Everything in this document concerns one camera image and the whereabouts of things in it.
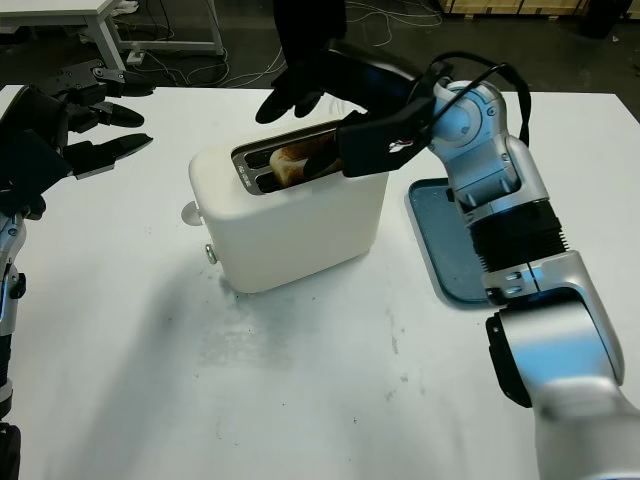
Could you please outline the black gloved person hand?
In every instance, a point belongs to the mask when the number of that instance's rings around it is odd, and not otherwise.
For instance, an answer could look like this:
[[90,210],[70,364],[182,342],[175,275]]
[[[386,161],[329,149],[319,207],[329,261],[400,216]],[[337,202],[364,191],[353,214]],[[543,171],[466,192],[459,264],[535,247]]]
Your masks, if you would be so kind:
[[272,92],[259,107],[255,120],[269,124],[292,110],[296,118],[306,117],[326,92],[324,53],[289,65],[271,84]]

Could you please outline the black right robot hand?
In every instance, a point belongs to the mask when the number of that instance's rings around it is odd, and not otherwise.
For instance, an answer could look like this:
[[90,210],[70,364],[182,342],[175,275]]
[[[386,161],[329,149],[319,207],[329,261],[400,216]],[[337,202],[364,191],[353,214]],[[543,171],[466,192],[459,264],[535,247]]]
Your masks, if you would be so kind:
[[305,176],[337,161],[349,178],[395,171],[429,143],[436,100],[424,73],[343,42],[330,42],[319,52],[324,53],[324,94],[363,111],[340,121],[333,138],[307,160]]

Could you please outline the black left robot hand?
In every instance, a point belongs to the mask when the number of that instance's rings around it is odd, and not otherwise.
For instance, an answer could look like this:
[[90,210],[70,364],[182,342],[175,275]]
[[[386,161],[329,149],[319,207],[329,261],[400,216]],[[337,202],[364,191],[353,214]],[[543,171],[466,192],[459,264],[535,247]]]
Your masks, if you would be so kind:
[[71,165],[72,174],[86,178],[112,169],[115,163],[151,142],[145,134],[131,134],[101,145],[83,142],[69,146],[68,133],[84,133],[98,125],[138,128],[144,117],[111,98],[151,95],[155,83],[139,73],[110,69],[100,60],[63,68],[38,85],[23,88],[4,114],[1,124],[13,132],[32,130]]

